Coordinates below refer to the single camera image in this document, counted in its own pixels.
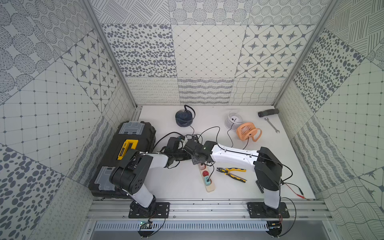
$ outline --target gray patterned backdrop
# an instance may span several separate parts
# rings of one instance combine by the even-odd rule
[[[344,240],[384,239],[384,3],[340,0],[277,107]]]
[[[77,237],[90,176],[133,114],[92,28],[78,0],[0,1],[0,239]]]
[[[138,104],[271,105],[329,0],[90,2]]]

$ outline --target silver wrench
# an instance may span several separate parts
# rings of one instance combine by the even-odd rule
[[[267,122],[269,123],[269,125],[271,125],[271,126],[273,127],[273,129],[274,129],[277,133],[280,133],[280,131],[277,130],[277,129],[275,128],[275,126],[269,121],[269,118],[264,118],[264,120],[267,121]]]

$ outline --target red cable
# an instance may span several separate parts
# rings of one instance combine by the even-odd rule
[[[286,186],[289,187],[289,188],[292,190],[292,192],[293,192],[294,194],[296,194],[297,196],[299,196],[300,198],[306,199],[304,196],[301,196],[301,195],[295,193],[295,191],[294,191],[288,184],[286,184]]]

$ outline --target dotted pattern tile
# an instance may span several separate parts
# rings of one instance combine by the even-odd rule
[[[363,59],[364,56],[324,29],[293,81],[316,112]]]
[[[170,25],[103,24],[125,77],[176,77]]]
[[[177,76],[233,78],[245,26],[173,25]]]
[[[66,174],[100,115],[58,59],[0,106],[0,141]]]
[[[314,25],[248,25],[236,77],[287,77]]]
[[[2,237],[28,239],[64,176],[2,144],[0,154]]]
[[[358,175],[384,166],[383,71],[364,60],[316,113]]]

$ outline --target black handle grip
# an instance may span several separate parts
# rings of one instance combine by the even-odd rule
[[[257,115],[259,115],[259,117],[262,118],[265,116],[274,115],[278,113],[279,113],[279,109],[276,108],[276,109],[268,109],[262,112],[258,112]]]

